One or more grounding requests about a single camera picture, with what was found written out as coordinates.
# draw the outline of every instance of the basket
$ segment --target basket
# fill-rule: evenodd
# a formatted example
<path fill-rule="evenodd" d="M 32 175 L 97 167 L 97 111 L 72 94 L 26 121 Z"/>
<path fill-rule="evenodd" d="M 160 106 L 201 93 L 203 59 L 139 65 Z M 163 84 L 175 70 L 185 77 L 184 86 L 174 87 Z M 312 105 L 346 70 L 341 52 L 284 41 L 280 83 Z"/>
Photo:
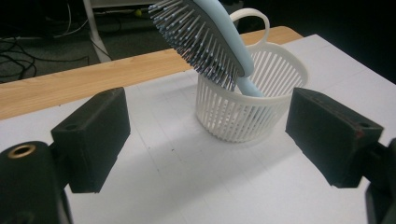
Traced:
<path fill-rule="evenodd" d="M 270 27 L 256 9 L 243 8 L 230 15 L 233 21 L 246 16 L 260 17 Z M 255 66 L 250 78 L 264 97 L 242 95 L 237 88 L 227 91 L 198 76 L 196 116 L 219 139 L 238 143 L 267 137 L 289 109 L 293 89 L 308 82 L 305 66 L 286 49 L 268 43 L 268 35 L 266 29 L 259 42 L 247 46 Z"/>

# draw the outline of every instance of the brass screw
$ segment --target brass screw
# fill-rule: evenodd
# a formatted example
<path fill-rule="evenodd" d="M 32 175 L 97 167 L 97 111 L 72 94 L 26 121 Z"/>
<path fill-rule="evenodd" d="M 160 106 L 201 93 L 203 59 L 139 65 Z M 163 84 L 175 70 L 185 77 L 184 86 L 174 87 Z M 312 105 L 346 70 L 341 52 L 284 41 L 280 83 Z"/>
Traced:
<path fill-rule="evenodd" d="M 25 157 L 35 151 L 35 145 L 21 145 L 13 148 L 8 152 L 8 157 L 11 159 L 19 159 Z"/>

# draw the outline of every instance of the table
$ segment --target table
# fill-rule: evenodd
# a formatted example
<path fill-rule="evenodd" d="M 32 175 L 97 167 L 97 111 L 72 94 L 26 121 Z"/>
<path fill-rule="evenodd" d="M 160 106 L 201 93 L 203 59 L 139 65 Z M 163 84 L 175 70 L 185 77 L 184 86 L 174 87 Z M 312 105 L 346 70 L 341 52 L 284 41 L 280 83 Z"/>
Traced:
<path fill-rule="evenodd" d="M 290 37 L 275 30 L 290 32 L 271 29 L 272 37 Z M 383 125 L 380 143 L 387 146 L 396 136 L 394 84 L 318 35 L 283 47 L 308 67 L 308 89 Z M 152 55 L 161 58 L 155 67 L 158 58 Z M 1 85 L 16 94 L 14 102 L 2 99 L 12 108 L 2 111 L 19 116 L 0 120 L 0 148 L 33 139 L 50 143 L 50 128 L 91 95 L 124 86 L 132 134 L 100 193 L 72 194 L 66 188 L 76 223 L 367 223 L 368 181 L 363 178 L 356 189 L 329 186 L 285 133 L 286 115 L 266 139 L 231 144 L 208 133 L 194 115 L 197 74 L 176 59 L 163 61 L 174 60 L 172 55 L 165 50 L 139 56 L 142 70 L 136 76 L 131 58 Z M 32 96 L 35 106 L 25 105 L 23 97 L 32 92 L 45 100 Z"/>

